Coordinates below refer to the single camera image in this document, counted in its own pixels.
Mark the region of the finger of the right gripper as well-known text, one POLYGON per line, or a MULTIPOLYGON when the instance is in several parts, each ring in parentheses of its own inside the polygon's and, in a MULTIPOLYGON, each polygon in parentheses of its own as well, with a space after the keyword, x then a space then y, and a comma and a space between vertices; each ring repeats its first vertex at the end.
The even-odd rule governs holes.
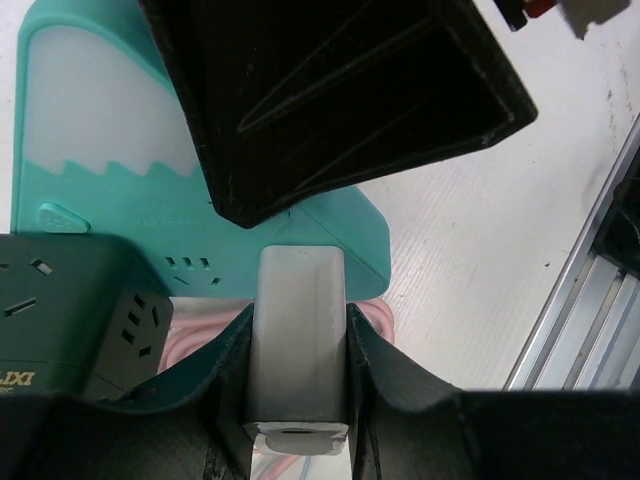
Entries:
POLYGON ((216 212, 489 148, 536 106, 471 1, 144 1, 216 212))

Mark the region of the teal triangular power strip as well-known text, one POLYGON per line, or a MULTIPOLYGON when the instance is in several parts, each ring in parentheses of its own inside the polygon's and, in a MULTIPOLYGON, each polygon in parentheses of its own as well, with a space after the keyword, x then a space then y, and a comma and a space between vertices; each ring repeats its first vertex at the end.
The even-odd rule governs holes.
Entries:
POLYGON ((214 210, 187 122, 133 1, 36 1, 17 37, 14 233, 107 234, 174 297, 251 298, 261 251, 335 246, 351 301, 382 295, 390 233, 356 187, 252 228, 214 210))

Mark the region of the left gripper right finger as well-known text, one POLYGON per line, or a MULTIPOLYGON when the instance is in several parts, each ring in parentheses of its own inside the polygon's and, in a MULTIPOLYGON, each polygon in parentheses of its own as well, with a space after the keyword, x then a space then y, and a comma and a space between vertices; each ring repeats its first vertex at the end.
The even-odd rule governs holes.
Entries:
POLYGON ((465 391, 346 313, 353 478, 638 478, 638 393, 465 391))

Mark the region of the dark green cube socket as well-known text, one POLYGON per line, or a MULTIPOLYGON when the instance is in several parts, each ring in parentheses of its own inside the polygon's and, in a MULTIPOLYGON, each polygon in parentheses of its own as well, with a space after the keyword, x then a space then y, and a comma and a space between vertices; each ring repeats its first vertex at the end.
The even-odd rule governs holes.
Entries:
POLYGON ((158 372, 173 305, 129 243, 1 237, 1 394, 117 398, 158 372))

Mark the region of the white plug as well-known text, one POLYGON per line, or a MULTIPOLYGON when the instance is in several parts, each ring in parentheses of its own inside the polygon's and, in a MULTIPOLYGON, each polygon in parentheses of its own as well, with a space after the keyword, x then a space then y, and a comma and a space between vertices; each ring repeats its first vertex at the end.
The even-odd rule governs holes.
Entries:
POLYGON ((260 257, 244 428, 263 453, 339 454, 349 430, 344 256, 270 246, 260 257))

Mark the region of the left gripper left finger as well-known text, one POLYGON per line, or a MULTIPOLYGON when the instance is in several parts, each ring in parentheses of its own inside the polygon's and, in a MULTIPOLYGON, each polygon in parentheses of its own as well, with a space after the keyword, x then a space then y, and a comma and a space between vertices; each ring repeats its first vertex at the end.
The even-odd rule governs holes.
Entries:
POLYGON ((2 397, 2 478, 249 478, 242 417, 253 311, 118 400, 2 397))

